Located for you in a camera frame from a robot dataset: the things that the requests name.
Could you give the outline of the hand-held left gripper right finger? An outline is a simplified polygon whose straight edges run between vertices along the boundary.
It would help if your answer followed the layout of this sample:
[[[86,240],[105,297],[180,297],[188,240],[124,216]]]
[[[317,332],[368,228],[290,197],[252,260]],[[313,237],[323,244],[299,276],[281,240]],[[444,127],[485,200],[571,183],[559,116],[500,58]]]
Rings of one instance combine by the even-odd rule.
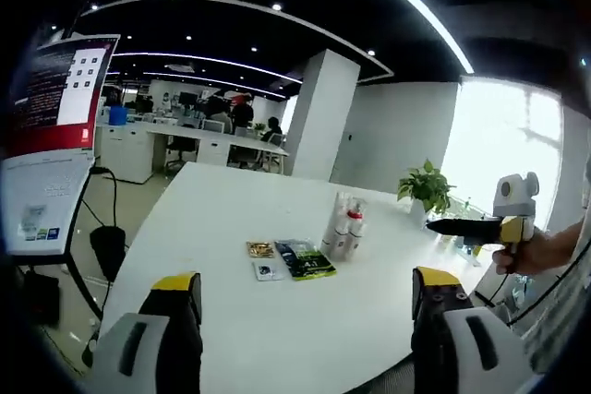
[[[416,393],[527,393],[536,384],[521,339],[452,274],[413,269],[412,319]]]

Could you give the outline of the person's right hand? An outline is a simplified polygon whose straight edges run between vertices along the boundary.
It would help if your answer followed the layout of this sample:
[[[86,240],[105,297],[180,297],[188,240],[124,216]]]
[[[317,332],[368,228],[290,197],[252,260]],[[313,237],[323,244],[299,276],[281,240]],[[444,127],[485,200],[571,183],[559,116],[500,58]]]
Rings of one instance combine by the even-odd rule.
[[[551,241],[545,234],[536,233],[527,242],[494,252],[493,262],[498,275],[537,275],[554,267]]]

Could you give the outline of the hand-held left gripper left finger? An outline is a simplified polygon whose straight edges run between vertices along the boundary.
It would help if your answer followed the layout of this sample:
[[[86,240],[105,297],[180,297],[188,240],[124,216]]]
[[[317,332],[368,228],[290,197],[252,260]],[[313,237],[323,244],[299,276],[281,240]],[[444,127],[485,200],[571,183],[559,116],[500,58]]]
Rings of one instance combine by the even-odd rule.
[[[197,272],[157,281],[137,313],[103,334],[91,367],[93,393],[199,393],[203,343]]]

